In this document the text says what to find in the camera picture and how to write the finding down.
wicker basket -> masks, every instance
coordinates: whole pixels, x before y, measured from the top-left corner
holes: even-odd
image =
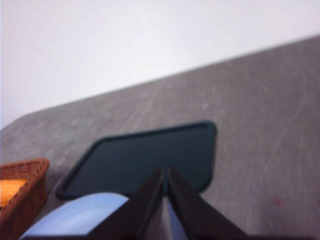
[[[0,166],[0,179],[25,179],[27,182],[0,210],[0,238],[18,239],[32,224],[47,200],[47,159],[32,159]]]

orange cloth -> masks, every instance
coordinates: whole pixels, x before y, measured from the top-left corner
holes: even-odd
[[[19,189],[26,184],[25,179],[0,180],[0,207],[4,207],[17,194]]]

plastic tray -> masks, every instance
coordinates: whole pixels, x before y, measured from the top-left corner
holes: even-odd
[[[192,188],[201,191],[212,179],[216,131],[213,122],[202,121],[105,137],[77,162],[56,195],[62,200],[98,192],[129,197],[155,169],[169,166],[175,167]]]

light blue plate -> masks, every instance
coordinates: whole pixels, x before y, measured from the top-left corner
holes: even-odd
[[[86,235],[127,200],[126,196],[110,192],[79,197],[46,215],[22,237]]]

black object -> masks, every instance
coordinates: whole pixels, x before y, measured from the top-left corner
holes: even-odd
[[[24,240],[142,240],[162,200],[163,170],[156,170],[124,205],[85,236],[27,236]],[[189,240],[310,240],[308,237],[248,236],[207,204],[174,168],[169,200]]]
[[[201,191],[212,179],[216,127],[202,121],[95,142],[56,190],[63,200],[98,192],[131,196],[157,168],[173,166]],[[164,174],[167,193],[167,173]]]

